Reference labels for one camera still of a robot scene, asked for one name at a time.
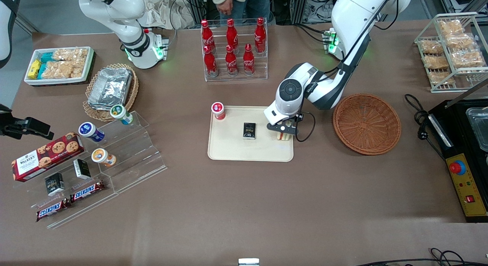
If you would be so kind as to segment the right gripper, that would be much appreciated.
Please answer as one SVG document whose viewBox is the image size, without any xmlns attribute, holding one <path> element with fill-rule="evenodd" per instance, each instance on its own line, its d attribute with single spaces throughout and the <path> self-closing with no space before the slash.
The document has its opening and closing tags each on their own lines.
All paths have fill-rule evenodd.
<svg viewBox="0 0 488 266">
<path fill-rule="evenodd" d="M 0 105 L 0 132 L 1 136 L 21 139 L 26 135 L 25 125 L 30 135 L 53 140 L 54 133 L 50 132 L 50 125 L 37 119 L 20 119 L 12 115 L 12 110 L 3 104 Z"/>
</svg>

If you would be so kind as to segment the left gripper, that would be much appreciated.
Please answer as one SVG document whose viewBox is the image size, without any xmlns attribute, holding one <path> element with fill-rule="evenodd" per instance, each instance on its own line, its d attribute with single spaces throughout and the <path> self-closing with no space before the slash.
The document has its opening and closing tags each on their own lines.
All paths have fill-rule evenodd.
<svg viewBox="0 0 488 266">
<path fill-rule="evenodd" d="M 274 101 L 264 110 L 264 115 L 268 121 L 267 129 L 275 132 L 286 132 L 291 136 L 297 135 L 297 122 L 281 121 L 295 117 L 300 109 L 300 102 L 279 102 Z"/>
</svg>

